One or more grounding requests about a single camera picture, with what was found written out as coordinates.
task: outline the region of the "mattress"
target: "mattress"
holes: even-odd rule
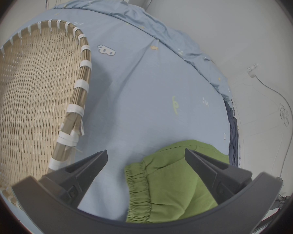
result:
[[[92,72],[76,160],[108,151],[79,209],[124,221],[124,168],[172,143],[195,139],[228,155],[226,78],[185,33],[119,0],[73,0],[37,21],[70,21],[85,33]]]

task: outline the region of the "gray wire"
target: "gray wire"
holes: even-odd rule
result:
[[[262,83],[262,81],[261,81],[257,76],[255,76],[255,77],[256,77],[257,80],[259,80],[259,82],[260,82],[261,84],[263,84],[266,88],[269,88],[270,90],[272,90],[272,91],[276,92],[278,95],[280,95],[280,96],[286,101],[286,103],[287,103],[287,105],[289,106],[289,109],[290,109],[290,111],[291,111],[291,116],[292,116],[292,134],[291,134],[291,139],[290,139],[289,146],[288,146],[288,148],[287,148],[287,151],[286,151],[286,154],[285,154],[285,156],[284,156],[283,163],[282,163],[281,172],[280,172],[280,176],[279,176],[279,177],[281,177],[282,170],[283,170],[283,166],[284,166],[284,162],[285,162],[285,159],[286,159],[287,153],[288,153],[288,151],[289,151],[289,148],[290,148],[290,145],[291,145],[291,142],[292,142],[292,137],[293,137],[293,113],[292,113],[292,109],[291,109],[289,103],[287,102],[287,100],[284,98],[284,96],[283,96],[282,94],[280,94],[279,92],[275,91],[274,89],[272,89],[272,88],[266,86],[264,83]]]

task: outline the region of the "light blue fabric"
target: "light blue fabric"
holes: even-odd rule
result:
[[[100,1],[127,6],[114,0]],[[147,17],[141,9],[133,12],[136,18]],[[147,24],[141,29],[110,15],[78,8],[45,11],[21,28],[49,19],[77,25],[91,47],[85,135],[77,146],[83,153],[77,153],[76,160],[105,149],[109,155],[79,209],[125,221],[129,206],[125,166],[172,143],[195,139],[228,154],[230,125],[222,96],[172,47],[158,40],[162,33],[153,37],[145,32]],[[182,40],[181,33],[172,29],[168,32],[174,33],[170,41],[178,43],[174,48],[182,45],[179,48],[184,57],[200,51],[188,37]],[[100,45],[113,49],[115,55],[100,53]],[[203,54],[189,57],[198,60],[198,69],[211,67],[210,61],[202,59]]]
[[[227,78],[219,71],[211,58],[186,33],[172,29],[146,13],[139,6],[121,0],[72,0],[55,8],[79,8],[91,10],[121,19],[159,39],[195,69],[223,96],[232,98]]]

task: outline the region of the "wicker weave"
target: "wicker weave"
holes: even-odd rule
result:
[[[66,108],[85,105],[87,92],[74,83],[89,83],[91,69],[80,62],[90,61],[91,53],[81,52],[88,42],[82,37],[79,44],[82,31],[74,36],[74,28],[65,21],[42,21],[0,50],[0,190],[17,206],[11,185],[30,175],[40,179],[51,156],[58,161],[69,157],[72,147],[56,142],[61,124],[63,132],[80,134],[81,115]]]

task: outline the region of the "bamboo basket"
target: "bamboo basket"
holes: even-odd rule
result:
[[[41,21],[0,49],[0,190],[69,164],[82,134],[91,51],[72,23]]]

